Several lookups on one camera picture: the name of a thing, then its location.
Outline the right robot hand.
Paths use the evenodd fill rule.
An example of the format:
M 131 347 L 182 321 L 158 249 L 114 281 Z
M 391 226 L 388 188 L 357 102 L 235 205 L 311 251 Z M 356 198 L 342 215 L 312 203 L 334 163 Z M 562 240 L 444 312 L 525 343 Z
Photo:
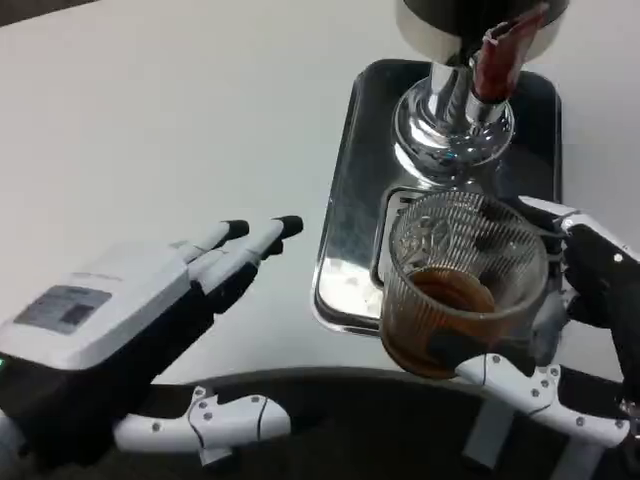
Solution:
M 550 242 L 553 271 L 571 287 L 553 290 L 538 312 L 610 331 L 622 373 L 599 381 L 559 364 L 536 365 L 508 341 L 493 346 L 448 328 L 429 341 L 440 365 L 489 396 L 562 433 L 639 458 L 639 256 L 590 215 L 530 196 L 506 197 Z

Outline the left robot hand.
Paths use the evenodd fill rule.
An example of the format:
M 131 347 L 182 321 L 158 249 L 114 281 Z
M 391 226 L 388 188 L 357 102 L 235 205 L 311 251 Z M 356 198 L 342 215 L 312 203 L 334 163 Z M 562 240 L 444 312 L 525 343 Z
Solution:
M 106 451 L 197 455 L 291 434 L 260 393 L 222 400 L 156 378 L 233 306 L 299 234 L 297 216 L 252 232 L 217 223 L 195 241 L 122 244 L 53 284 L 1 326 L 1 474 L 89 465 Z

